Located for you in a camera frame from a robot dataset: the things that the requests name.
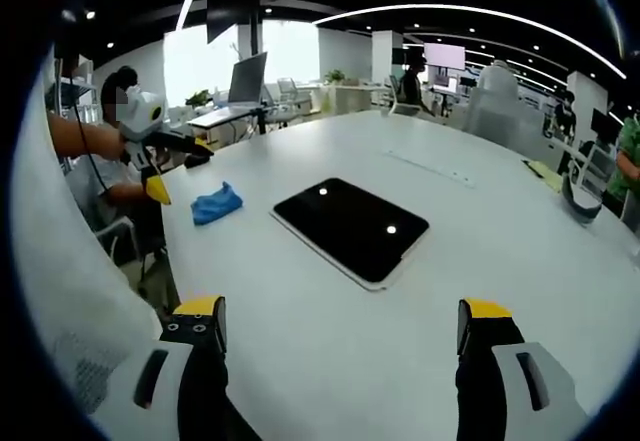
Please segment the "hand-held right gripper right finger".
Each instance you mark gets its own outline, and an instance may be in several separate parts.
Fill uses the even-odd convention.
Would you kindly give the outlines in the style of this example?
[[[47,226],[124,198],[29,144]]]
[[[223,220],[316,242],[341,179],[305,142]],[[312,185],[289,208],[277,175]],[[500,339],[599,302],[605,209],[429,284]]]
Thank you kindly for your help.
[[[458,440],[572,440],[589,417],[569,372],[495,302],[458,305]]]

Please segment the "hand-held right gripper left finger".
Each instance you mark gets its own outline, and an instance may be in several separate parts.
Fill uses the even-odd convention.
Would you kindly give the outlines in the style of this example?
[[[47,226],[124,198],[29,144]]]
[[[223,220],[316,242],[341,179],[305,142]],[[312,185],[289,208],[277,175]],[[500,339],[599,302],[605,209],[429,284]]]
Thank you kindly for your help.
[[[226,303],[186,302],[110,373],[91,420],[110,440],[257,440],[227,395]]]

